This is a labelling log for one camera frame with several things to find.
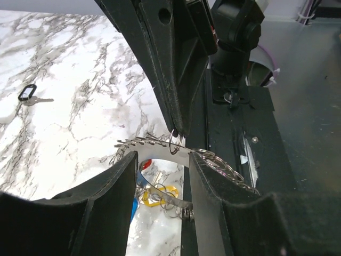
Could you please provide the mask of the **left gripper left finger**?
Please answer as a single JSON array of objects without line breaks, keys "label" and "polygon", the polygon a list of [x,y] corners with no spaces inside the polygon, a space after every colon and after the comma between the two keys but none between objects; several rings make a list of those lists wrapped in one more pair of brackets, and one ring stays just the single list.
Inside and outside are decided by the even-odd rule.
[{"label": "left gripper left finger", "polygon": [[1,255],[124,255],[138,155],[51,199],[1,193]]}]

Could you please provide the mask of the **key with black tag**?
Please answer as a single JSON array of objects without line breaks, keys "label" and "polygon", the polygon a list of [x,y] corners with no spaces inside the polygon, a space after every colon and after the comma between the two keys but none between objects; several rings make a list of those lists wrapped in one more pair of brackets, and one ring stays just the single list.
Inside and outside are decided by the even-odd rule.
[{"label": "key with black tag", "polygon": [[37,103],[41,102],[53,102],[54,99],[42,99],[37,96],[34,96],[34,93],[37,89],[35,84],[26,85],[20,94],[18,95],[18,100],[23,103],[25,106],[33,106]]}]

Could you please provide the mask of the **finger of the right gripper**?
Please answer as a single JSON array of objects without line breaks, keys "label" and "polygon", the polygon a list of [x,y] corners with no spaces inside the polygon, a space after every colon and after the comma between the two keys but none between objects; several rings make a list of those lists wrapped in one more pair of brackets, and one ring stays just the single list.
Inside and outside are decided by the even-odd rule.
[{"label": "finger of the right gripper", "polygon": [[137,61],[145,72],[157,98],[168,130],[175,126],[170,113],[170,106],[166,99],[164,78],[161,74],[160,63],[155,46],[147,26],[147,19],[143,16],[141,1],[96,1],[104,15],[120,32]]}]

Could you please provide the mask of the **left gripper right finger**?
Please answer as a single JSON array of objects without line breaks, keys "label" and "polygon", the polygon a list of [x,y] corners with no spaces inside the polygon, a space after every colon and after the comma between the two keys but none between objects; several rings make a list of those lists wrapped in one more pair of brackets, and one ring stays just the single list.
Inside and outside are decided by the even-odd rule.
[{"label": "left gripper right finger", "polygon": [[200,255],[340,255],[340,194],[258,196],[189,157]]}]

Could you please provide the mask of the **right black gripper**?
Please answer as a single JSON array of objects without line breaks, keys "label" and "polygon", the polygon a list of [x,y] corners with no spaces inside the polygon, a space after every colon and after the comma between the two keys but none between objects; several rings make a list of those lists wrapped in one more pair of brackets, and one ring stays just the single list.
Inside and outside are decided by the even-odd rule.
[{"label": "right black gripper", "polygon": [[189,135],[208,56],[213,100],[250,100],[246,72],[266,1],[140,1],[139,10],[170,130]]}]

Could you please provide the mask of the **metal disc with keyrings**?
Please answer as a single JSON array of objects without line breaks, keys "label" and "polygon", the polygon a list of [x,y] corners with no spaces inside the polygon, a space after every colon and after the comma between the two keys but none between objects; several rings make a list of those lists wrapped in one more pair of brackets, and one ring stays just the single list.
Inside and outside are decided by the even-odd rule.
[{"label": "metal disc with keyrings", "polygon": [[[189,200],[183,199],[184,169],[189,165],[189,155],[192,152],[198,153],[205,164],[222,177],[234,182],[247,191],[254,194],[259,193],[256,188],[247,185],[243,176],[215,153],[205,149],[186,148],[182,139],[179,139],[178,142],[164,141],[157,138],[154,134],[148,133],[146,137],[118,140],[115,147],[117,152],[111,160],[111,164],[117,163],[132,151],[138,153],[137,172],[140,171],[146,181],[145,190],[151,188],[152,192],[161,194],[162,198],[166,200],[166,204],[159,206],[169,218],[190,221],[194,219],[192,203]],[[152,164],[147,169],[141,171],[141,163],[148,159],[152,160]],[[174,198],[157,189],[157,187],[161,186],[176,187],[179,192],[178,198]]]}]

